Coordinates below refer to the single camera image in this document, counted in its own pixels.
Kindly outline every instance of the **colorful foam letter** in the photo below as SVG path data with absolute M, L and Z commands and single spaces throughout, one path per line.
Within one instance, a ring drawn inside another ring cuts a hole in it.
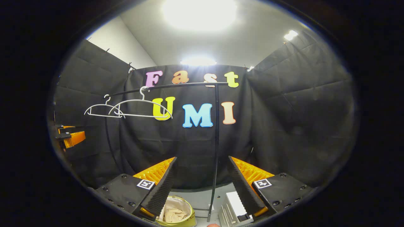
M 217 80 L 215 80 L 215 79 L 217 79 L 217 76 L 215 74 L 207 73 L 207 74 L 205 74 L 203 76 L 203 78 L 205 79 L 204 83 L 216 83 L 217 82 Z M 206 85 L 206 87 L 214 88 L 215 86 L 214 85 Z
M 188 80 L 189 78 L 187 71 L 181 70 L 174 73 L 173 84 L 186 83 Z
M 236 120 L 233 117 L 233 102 L 223 102 L 222 106 L 225 110 L 225 119 L 223 120 L 223 124 L 234 124 Z
M 182 106 L 182 108 L 185 110 L 185 122 L 182 124 L 184 128 L 192 127 L 191 120 L 194 123 L 195 127 L 197 127 L 201 119 L 201 127 L 213 126 L 213 123 L 210 120 L 210 109 L 212 108 L 212 104 L 202 104 L 198 113 L 196 112 L 192 104 L 185 104 Z
M 147 78 L 146 78 L 146 86 L 147 87 L 154 87 L 154 84 L 157 84 L 158 82 L 158 77 L 163 75 L 163 71 L 156 71 L 156 72 L 148 72 L 146 73 Z
M 173 96 L 170 96 L 170 97 L 167 97 L 167 98 L 166 98 L 166 101 L 167 101 L 167 110 L 168 110 L 171 114 L 173 114 L 173 103 L 174 103 L 174 100 L 175 100 L 175 97 L 173 97 Z M 162 102 L 162 101 L 163 101 L 162 98 L 156 98 L 156 99 L 153 99 L 153 100 L 152 100 L 152 102 L 158 103 L 158 104 L 160 104 L 160 105 L 161 105 L 161 102 Z M 153 116 L 164 117 L 164 118 L 155 118 L 155 119 L 157 119 L 157 120 L 159 120 L 159 121 L 165 121 L 165 120 L 167 120 L 167 119 L 170 118 L 170 114 L 167 113 L 167 111 L 166 111 L 166 113 L 165 113 L 164 115 L 161 113 L 161 106 L 159 106 L 159 105 L 157 105 L 157 104 L 153 104 Z
M 229 87 L 236 88 L 238 87 L 238 83 L 234 81 L 235 78 L 238 78 L 238 75 L 235 75 L 234 72 L 228 72 L 225 74 L 227 78 L 227 82 L 229 83 Z

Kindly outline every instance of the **white ceiling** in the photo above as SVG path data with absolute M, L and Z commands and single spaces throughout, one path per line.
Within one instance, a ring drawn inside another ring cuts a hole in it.
M 184 31 L 171 26 L 162 13 L 163 0 L 147 0 L 121 15 L 123 22 L 157 65 L 179 64 L 206 55 L 220 65 L 255 66 L 283 45 L 298 20 L 257 0 L 235 0 L 236 20 L 218 32 Z

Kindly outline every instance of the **white wall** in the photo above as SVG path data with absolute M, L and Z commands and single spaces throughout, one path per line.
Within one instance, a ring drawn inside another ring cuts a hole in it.
M 129 31 L 121 17 L 116 17 L 104 24 L 87 37 L 87 39 L 89 38 L 89 42 L 103 50 L 109 48 L 108 53 L 113 54 L 122 61 L 126 63 L 132 62 L 130 65 L 136 69 L 156 66 L 156 63 Z

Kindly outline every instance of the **blue letter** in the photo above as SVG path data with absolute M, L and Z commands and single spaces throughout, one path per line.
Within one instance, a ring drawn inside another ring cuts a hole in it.
M 191 128 L 191 120 L 194 123 L 195 127 L 198 126 L 199 121 L 201 121 L 201 127 L 212 127 L 213 123 L 210 120 L 210 109 L 212 108 L 212 104 L 204 103 L 201 105 L 199 112 L 197 113 L 194 106 L 192 104 L 185 104 L 182 106 L 185 110 L 185 122 L 182 124 L 184 128 Z

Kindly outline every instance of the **hanger hook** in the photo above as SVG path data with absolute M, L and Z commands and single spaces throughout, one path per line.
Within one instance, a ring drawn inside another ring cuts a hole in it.
M 107 102 L 108 102 L 109 100 L 111 100 L 111 96 L 109 96 L 109 99 L 105 102 L 105 105 L 107 104 Z
M 142 90 L 143 90 L 143 89 L 146 89 L 146 88 L 148 88 L 148 86 L 143 86 L 143 87 L 141 87 L 140 90 L 139 90 L 140 94 L 142 94 L 142 97 L 143 97 L 142 100 L 145 100 L 145 94 L 143 94 Z

